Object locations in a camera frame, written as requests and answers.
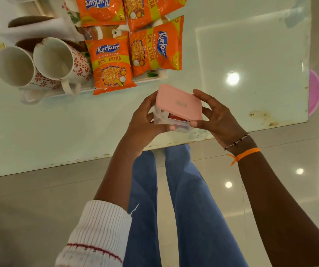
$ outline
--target sleeve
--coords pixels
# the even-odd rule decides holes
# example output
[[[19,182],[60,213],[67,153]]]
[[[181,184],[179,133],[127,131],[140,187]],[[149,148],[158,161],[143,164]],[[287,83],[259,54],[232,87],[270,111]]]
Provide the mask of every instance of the sleeve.
[[[55,266],[122,266],[131,221],[131,215],[115,204],[87,202]]]

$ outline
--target snack packet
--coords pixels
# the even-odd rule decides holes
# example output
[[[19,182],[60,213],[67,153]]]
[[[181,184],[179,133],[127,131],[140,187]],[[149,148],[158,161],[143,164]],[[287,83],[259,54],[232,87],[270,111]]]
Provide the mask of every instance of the snack packet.
[[[124,0],[127,23],[136,32],[161,16],[183,7],[187,0]]]
[[[77,0],[83,27],[126,24],[122,0]]]
[[[134,76],[157,68],[182,70],[184,16],[151,29],[130,33]]]
[[[137,86],[132,81],[129,57],[129,37],[104,38],[86,41],[95,87],[94,95]]]

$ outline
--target mug handle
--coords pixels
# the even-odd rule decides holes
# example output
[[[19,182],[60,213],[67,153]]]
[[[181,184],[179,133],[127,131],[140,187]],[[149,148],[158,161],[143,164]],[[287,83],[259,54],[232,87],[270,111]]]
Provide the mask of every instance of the mug handle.
[[[35,105],[37,103],[39,103],[42,98],[45,96],[46,92],[45,91],[40,91],[40,90],[26,90],[24,92],[22,92],[21,95],[21,103],[25,104],[25,105]],[[26,98],[27,95],[31,95],[33,96],[33,98]]]
[[[63,81],[62,82],[62,88],[63,88],[64,92],[67,95],[76,96],[76,95],[80,94],[80,90],[82,89],[82,84],[81,83],[76,83],[75,84],[75,89],[74,89],[74,92],[73,92],[72,89],[69,86],[69,81]]]

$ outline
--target orange thread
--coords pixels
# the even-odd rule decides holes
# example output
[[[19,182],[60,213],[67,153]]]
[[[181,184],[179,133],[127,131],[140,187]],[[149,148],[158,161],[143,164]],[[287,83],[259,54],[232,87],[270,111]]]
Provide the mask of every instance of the orange thread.
[[[259,148],[252,148],[248,149],[247,151],[243,152],[242,154],[239,154],[237,157],[233,156],[232,154],[227,154],[227,156],[231,156],[234,160],[231,163],[230,167],[235,164],[235,162],[239,162],[242,158],[245,156],[248,156],[249,154],[253,154],[256,152],[260,152],[261,150]]]

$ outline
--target blue logo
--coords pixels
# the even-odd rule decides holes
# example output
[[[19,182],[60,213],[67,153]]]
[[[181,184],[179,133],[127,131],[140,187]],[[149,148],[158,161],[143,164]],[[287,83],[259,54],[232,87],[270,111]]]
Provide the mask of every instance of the blue logo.
[[[159,54],[161,54],[162,56],[167,57],[167,53],[166,53],[166,49],[167,49],[167,32],[162,32],[159,31],[158,32],[158,39],[157,39],[157,50],[159,52]]]
[[[111,52],[116,52],[118,49],[120,49],[120,44],[117,43],[115,45],[103,45],[101,47],[98,47],[96,49],[96,55],[99,55],[101,53],[111,53]]]
[[[109,2],[110,0],[85,0],[85,7],[87,9],[91,7],[106,8],[110,6]]]

